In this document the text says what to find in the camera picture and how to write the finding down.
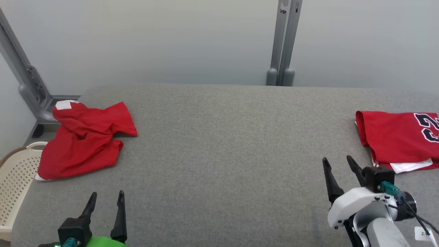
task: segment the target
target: teal connector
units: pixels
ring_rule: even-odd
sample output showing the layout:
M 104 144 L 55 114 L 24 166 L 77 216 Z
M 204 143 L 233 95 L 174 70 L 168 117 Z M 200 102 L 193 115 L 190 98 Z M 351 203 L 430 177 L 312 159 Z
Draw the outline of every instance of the teal connector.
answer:
M 62 247 L 76 247 L 76 239 L 68 238 L 67 241 L 62 245 Z
M 401 197 L 403 197 L 404 199 L 406 198 L 406 194 L 403 191 L 400 191 L 398 187 L 387 181 L 382 182 L 378 186 L 378 189 L 386 194 L 393 196 L 398 202 L 401 202 Z

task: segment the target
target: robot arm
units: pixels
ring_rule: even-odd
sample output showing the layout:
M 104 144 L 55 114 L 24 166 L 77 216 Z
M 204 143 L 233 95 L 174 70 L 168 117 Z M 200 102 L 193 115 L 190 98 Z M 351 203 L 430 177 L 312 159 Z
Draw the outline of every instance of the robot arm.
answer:
M 329 226 L 335 229 L 344 226 L 353 247 L 409 246 L 393 222 L 414 218 L 408 207 L 416 213 L 416 201 L 393 185 L 395 174 L 392 170 L 385 167 L 361 169 L 351 156 L 347 156 L 347 160 L 361 187 L 344 193 L 332 174 L 331 165 L 323 158 L 331 202 L 327 217 Z

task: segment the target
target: folded red jersey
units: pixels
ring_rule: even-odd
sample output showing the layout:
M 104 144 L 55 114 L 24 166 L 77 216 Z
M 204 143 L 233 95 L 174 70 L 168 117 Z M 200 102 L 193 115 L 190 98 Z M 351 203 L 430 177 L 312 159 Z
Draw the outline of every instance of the folded red jersey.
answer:
M 439 168 L 439 119 L 436 113 L 385 113 L 357 111 L 360 141 L 371 149 L 372 159 L 392 169 L 392 164 L 421 163 Z
M 87 108 L 76 101 L 58 102 L 53 116 L 61 126 L 43 150 L 37 179 L 65 178 L 116 164 L 123 143 L 117 132 L 137 136 L 131 115 L 120 102 L 107 109 Z

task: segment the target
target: gray fabric surface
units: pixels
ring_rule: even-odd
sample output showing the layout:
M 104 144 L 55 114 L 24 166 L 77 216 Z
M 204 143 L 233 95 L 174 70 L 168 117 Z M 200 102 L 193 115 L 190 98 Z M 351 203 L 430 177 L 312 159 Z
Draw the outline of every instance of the gray fabric surface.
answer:
M 139 136 L 115 167 L 34 181 L 14 225 L 14 247 L 57 240 L 97 191 L 91 229 L 109 236 L 120 189 L 128 246 L 349 246 L 330 229 L 325 156 L 345 190 L 358 187 L 346 155 L 370 165 L 355 111 L 438 112 L 436 96 L 375 89 L 143 84 L 99 87 L 80 101 L 105 108 L 124 101 Z M 396 176 L 418 212 L 439 226 L 439 170 Z M 412 246 L 415 220 L 398 222 Z

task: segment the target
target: plastic laundry basket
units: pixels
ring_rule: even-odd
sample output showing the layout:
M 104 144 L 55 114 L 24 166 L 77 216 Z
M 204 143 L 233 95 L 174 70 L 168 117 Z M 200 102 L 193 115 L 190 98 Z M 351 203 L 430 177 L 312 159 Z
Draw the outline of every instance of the plastic laundry basket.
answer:
M 11 240 L 15 217 L 40 164 L 43 150 L 34 147 L 46 144 L 34 142 L 0 161 L 0 239 Z

